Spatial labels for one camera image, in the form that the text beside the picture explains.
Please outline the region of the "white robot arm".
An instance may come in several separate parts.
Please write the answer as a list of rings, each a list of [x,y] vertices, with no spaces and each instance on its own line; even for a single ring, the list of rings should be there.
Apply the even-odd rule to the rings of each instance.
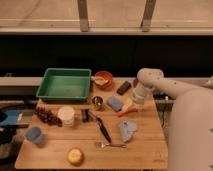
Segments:
[[[168,137],[168,171],[213,171],[213,90],[168,79],[142,68],[132,100],[144,104],[154,90],[174,99]]]

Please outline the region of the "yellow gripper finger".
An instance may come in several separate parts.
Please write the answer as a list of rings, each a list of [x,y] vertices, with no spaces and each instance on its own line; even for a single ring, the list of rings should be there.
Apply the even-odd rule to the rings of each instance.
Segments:
[[[126,110],[128,110],[131,106],[133,105],[133,101],[131,98],[128,98],[125,102],[124,105],[121,109],[122,112],[125,112]]]

